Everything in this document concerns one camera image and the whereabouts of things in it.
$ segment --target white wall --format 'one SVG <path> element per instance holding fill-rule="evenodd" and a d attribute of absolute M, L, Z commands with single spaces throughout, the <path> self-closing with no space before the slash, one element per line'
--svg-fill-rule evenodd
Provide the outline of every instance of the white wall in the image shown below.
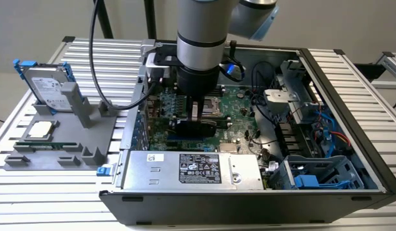
<path fill-rule="evenodd" d="M 106 0 L 117 38 L 147 36 L 141 0 Z M 0 0 L 0 72 L 12 60 L 47 62 L 65 36 L 89 37 L 93 0 Z M 95 37 L 103 38 L 97 24 Z"/>
<path fill-rule="evenodd" d="M 89 37 L 93 0 L 0 0 L 0 72 L 15 58 L 46 62 L 66 35 Z M 115 38 L 147 37 L 142 0 L 106 0 Z M 356 62 L 396 51 L 396 0 L 279 0 L 279 17 L 263 42 L 343 49 Z M 161 39 L 177 37 L 177 0 L 156 0 Z M 95 37 L 102 37 L 99 26 Z"/>

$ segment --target black pole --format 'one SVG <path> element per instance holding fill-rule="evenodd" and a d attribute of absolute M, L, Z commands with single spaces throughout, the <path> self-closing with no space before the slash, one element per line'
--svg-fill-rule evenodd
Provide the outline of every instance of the black pole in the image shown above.
<path fill-rule="evenodd" d="M 99 4 L 98 20 L 99 20 L 99 25 L 101 25 L 103 37 L 106 39 L 114 39 L 106 3 L 103 0 L 99 0 L 98 4 Z"/>
<path fill-rule="evenodd" d="M 154 0 L 145 0 L 149 39 L 157 39 Z"/>

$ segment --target hard drive label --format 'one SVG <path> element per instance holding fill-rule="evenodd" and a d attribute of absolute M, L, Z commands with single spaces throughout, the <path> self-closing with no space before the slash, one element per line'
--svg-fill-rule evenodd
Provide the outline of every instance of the hard drive label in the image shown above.
<path fill-rule="evenodd" d="M 55 110 L 71 110 L 67 96 L 62 94 L 62 85 L 53 78 L 32 77 L 36 90 L 46 104 Z"/>

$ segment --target silver cylinder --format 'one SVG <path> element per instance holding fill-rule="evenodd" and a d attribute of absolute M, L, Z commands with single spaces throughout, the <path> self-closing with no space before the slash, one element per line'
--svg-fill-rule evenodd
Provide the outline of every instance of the silver cylinder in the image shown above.
<path fill-rule="evenodd" d="M 182 64 L 205 71 L 222 61 L 232 10 L 240 0 L 178 0 L 178 51 Z"/>
<path fill-rule="evenodd" d="M 214 68 L 222 60 L 225 43 L 216 47 L 196 47 L 180 37 L 177 39 L 177 57 L 182 64 L 197 71 Z"/>

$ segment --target motherboard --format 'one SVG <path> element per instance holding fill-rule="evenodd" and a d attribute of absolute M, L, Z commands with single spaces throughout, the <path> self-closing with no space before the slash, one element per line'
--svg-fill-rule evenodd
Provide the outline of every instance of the motherboard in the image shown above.
<path fill-rule="evenodd" d="M 177 89 L 165 88 L 149 103 L 150 150 L 260 153 L 249 134 L 257 131 L 250 96 L 245 87 L 220 87 L 205 98 L 202 119 L 217 121 L 213 137 L 180 137 L 172 130 L 172 119 L 186 117 L 186 96 Z"/>

